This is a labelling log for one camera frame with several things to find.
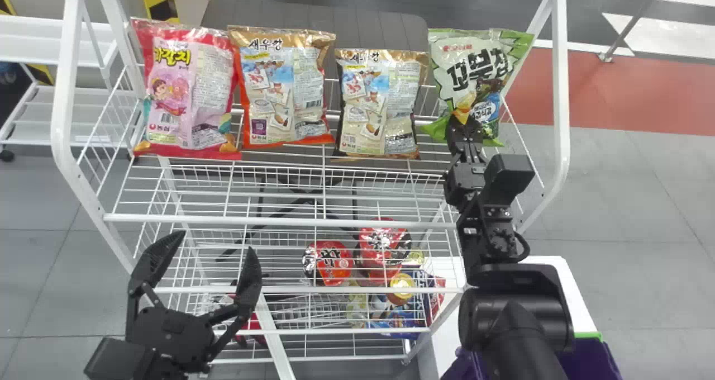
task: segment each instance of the red floor stripe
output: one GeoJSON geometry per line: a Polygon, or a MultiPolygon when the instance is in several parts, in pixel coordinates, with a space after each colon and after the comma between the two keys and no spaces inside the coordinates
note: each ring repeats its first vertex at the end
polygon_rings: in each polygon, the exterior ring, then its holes
{"type": "MultiPolygon", "coordinates": [[[[569,52],[571,125],[715,135],[715,66],[569,52]]],[[[551,125],[551,49],[533,49],[507,97],[519,123],[551,125]]]]}

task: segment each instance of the green snack bag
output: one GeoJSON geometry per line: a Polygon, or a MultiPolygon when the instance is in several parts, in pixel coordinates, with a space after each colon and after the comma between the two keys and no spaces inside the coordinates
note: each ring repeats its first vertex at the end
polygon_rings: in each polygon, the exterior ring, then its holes
{"type": "Polygon", "coordinates": [[[483,125],[484,145],[502,146],[499,134],[501,90],[533,44],[534,35],[506,29],[430,29],[427,41],[442,116],[422,128],[445,140],[450,115],[462,124],[473,115],[483,125]]]}

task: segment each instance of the white wire shelf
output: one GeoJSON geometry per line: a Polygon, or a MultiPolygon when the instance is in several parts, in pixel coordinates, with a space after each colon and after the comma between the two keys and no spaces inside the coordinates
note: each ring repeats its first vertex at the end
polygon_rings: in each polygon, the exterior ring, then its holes
{"type": "MultiPolygon", "coordinates": [[[[379,334],[304,334],[280,337],[291,362],[338,362],[338,360],[402,360],[404,340],[379,334]]],[[[212,365],[271,363],[270,351],[253,339],[245,348],[231,342],[212,365]]]]}
{"type": "MultiPolygon", "coordinates": [[[[52,97],[54,87],[35,85],[35,94],[28,100],[16,106],[18,112],[13,120],[8,138],[0,136],[0,145],[41,145],[50,144],[50,120],[52,112],[52,97]]],[[[122,133],[127,128],[125,123],[115,121],[106,123],[100,128],[101,134],[93,132],[94,126],[109,101],[110,91],[106,88],[76,88],[74,103],[74,120],[70,132],[71,146],[84,146],[92,139],[94,146],[120,146],[122,133]]],[[[130,115],[135,107],[136,99],[127,91],[117,91],[113,97],[118,113],[130,115]]]]}
{"type": "MultiPolygon", "coordinates": [[[[77,66],[99,68],[112,65],[117,56],[117,43],[107,23],[93,23],[96,41],[87,26],[82,26],[79,37],[77,66]],[[97,51],[102,61],[97,59],[97,51]]],[[[0,60],[18,63],[56,65],[62,20],[0,15],[0,60]]]]}
{"type": "MultiPolygon", "coordinates": [[[[135,246],[139,255],[148,245],[165,233],[182,229],[177,225],[147,222],[135,246]]],[[[411,254],[401,266],[391,268],[368,268],[360,265],[358,228],[330,227],[259,227],[221,228],[216,226],[183,227],[187,231],[184,243],[163,281],[156,288],[158,293],[176,295],[185,300],[186,294],[228,294],[235,290],[232,280],[240,276],[245,250],[250,246],[258,255],[266,293],[342,293],[382,292],[388,293],[390,279],[396,272],[421,271],[425,275],[438,276],[444,284],[428,284],[415,281],[414,288],[404,288],[414,293],[460,293],[465,285],[463,266],[459,257],[452,230],[409,230],[411,254]],[[324,286],[317,273],[306,276],[302,256],[306,248],[317,241],[340,242],[352,258],[346,279],[339,286],[324,286]]]]}
{"type": "MultiPolygon", "coordinates": [[[[135,252],[180,228],[145,223],[135,252]]],[[[248,246],[256,251],[265,276],[263,293],[275,330],[261,329],[252,318],[248,329],[240,331],[249,341],[247,347],[232,343],[213,364],[272,362],[265,345],[251,340],[254,336],[271,334],[280,336],[291,362],[404,359],[404,340],[398,337],[416,338],[431,331],[429,324],[441,314],[450,295],[461,293],[465,285],[454,233],[411,231],[412,250],[417,253],[408,256],[413,265],[404,264],[401,272],[413,273],[423,282],[416,281],[419,288],[400,288],[401,292],[413,293],[413,298],[401,309],[411,315],[414,325],[404,327],[403,319],[380,310],[386,306],[386,293],[395,292],[395,288],[388,286],[388,276],[394,272],[388,274],[385,270],[383,278],[371,276],[367,283],[360,272],[368,269],[353,266],[350,277],[340,286],[322,286],[316,275],[307,277],[304,273],[301,257],[307,245],[315,240],[332,240],[354,250],[358,247],[357,230],[320,227],[251,230],[194,225],[184,229],[187,231],[184,242],[156,287],[169,308],[199,316],[232,303],[235,293],[232,281],[240,276],[248,246]]],[[[222,334],[228,323],[215,326],[216,334],[222,334]]]]}
{"type": "MultiPolygon", "coordinates": [[[[335,80],[327,80],[331,94],[335,80]]],[[[438,115],[432,85],[418,97],[418,127],[438,115]]],[[[242,110],[234,111],[232,130],[241,132],[242,110]]],[[[327,113],[336,135],[338,110],[327,113]]],[[[451,155],[444,143],[433,141],[418,128],[421,158],[381,159],[332,156],[333,145],[284,145],[244,149],[242,161],[160,159],[142,156],[128,168],[109,222],[191,222],[194,224],[362,225],[391,217],[401,227],[447,229],[457,214],[444,203],[442,174],[451,155]]],[[[506,108],[500,128],[503,148],[495,153],[526,153],[521,133],[506,108]]],[[[533,181],[531,207],[543,194],[541,177],[533,181]]],[[[519,199],[516,215],[528,213],[519,199]]]]}
{"type": "MultiPolygon", "coordinates": [[[[429,341],[429,331],[444,323],[446,312],[454,310],[464,285],[462,260],[454,247],[456,214],[442,198],[442,172],[451,159],[447,148],[418,132],[421,160],[348,161],[332,158],[331,145],[293,145],[245,150],[243,161],[143,156],[124,171],[118,168],[117,157],[123,156],[123,148],[131,150],[143,133],[136,97],[143,97],[145,80],[127,36],[127,19],[120,2],[100,1],[114,40],[110,46],[116,51],[103,46],[104,35],[109,31],[89,21],[84,0],[65,0],[61,36],[56,31],[28,35],[46,36],[56,43],[51,49],[59,49],[50,130],[54,159],[123,267],[131,272],[136,256],[146,246],[173,230],[186,230],[187,237],[156,290],[169,307],[201,314],[217,302],[230,303],[229,295],[234,291],[230,283],[240,275],[241,253],[248,245],[255,248],[268,274],[256,311],[265,329],[252,327],[243,334],[256,340],[265,337],[268,349],[258,341],[245,347],[236,342],[214,364],[273,362],[281,378],[294,378],[289,362],[400,359],[406,363],[413,359],[429,341]],[[90,51],[94,52],[92,60],[87,59],[90,51]],[[72,125],[82,120],[74,97],[77,68],[104,65],[102,71],[106,72],[114,54],[120,54],[117,60],[123,65],[122,74],[116,83],[111,78],[114,76],[103,74],[110,88],[109,102],[102,107],[87,139],[79,141],[84,145],[78,157],[71,149],[76,140],[72,125]],[[136,95],[133,105],[130,102],[128,107],[122,107],[123,92],[136,95]],[[117,169],[122,171],[123,180],[114,197],[109,191],[115,188],[114,177],[105,184],[110,172],[117,169]],[[373,316],[373,297],[395,293],[386,283],[320,286],[316,278],[306,277],[301,262],[306,245],[332,239],[354,248],[355,232],[361,227],[375,227],[375,217],[395,219],[381,221],[381,227],[409,230],[413,249],[421,250],[424,256],[419,272],[445,279],[443,287],[418,283],[414,288],[401,289],[413,297],[444,294],[441,308],[445,313],[430,310],[431,318],[436,318],[431,326],[426,323],[404,327],[393,321],[392,327],[390,322],[386,323],[388,327],[373,327],[387,318],[373,316]],[[115,222],[140,223],[140,239],[133,249],[127,247],[115,222]],[[226,258],[226,250],[235,252],[226,258]],[[364,298],[367,307],[349,309],[348,303],[356,298],[364,298]],[[385,333],[421,335],[411,343],[381,335],[385,333]]],[[[516,200],[513,214],[518,229],[522,222],[523,227],[528,227],[554,199],[569,167],[565,0],[543,0],[528,31],[538,36],[551,9],[555,17],[554,176],[545,192],[537,172],[537,179],[516,200]]],[[[51,60],[35,62],[52,64],[51,60]]],[[[336,80],[326,80],[325,85],[328,118],[334,129],[339,117],[339,92],[336,80]]],[[[506,102],[504,105],[499,138],[506,146],[486,149],[487,156],[516,153],[531,158],[506,102]]],[[[418,126],[440,115],[434,87],[422,87],[414,110],[418,126]]],[[[234,132],[240,133],[242,111],[237,108],[232,112],[234,132]]],[[[359,279],[359,274],[351,271],[352,278],[359,279]]],[[[222,328],[214,330],[220,334],[222,328]]]]}

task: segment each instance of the shelf caster wheel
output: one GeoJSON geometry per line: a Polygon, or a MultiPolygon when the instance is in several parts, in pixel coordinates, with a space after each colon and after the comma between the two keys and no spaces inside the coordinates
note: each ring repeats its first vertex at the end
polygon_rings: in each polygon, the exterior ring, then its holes
{"type": "Polygon", "coordinates": [[[0,151],[0,160],[4,163],[11,163],[13,159],[15,159],[15,153],[13,153],[13,151],[8,151],[7,149],[0,151]]]}

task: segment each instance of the shrimp cracker bag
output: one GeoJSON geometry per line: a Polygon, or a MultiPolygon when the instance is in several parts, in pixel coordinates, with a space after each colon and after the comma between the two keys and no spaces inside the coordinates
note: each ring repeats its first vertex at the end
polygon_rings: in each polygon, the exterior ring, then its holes
{"type": "Polygon", "coordinates": [[[414,100],[427,77],[427,54],[335,49],[340,124],[335,156],[419,157],[414,100]]]}
{"type": "Polygon", "coordinates": [[[322,62],[335,34],[229,26],[243,106],[243,147],[334,140],[325,118],[322,62]]]}

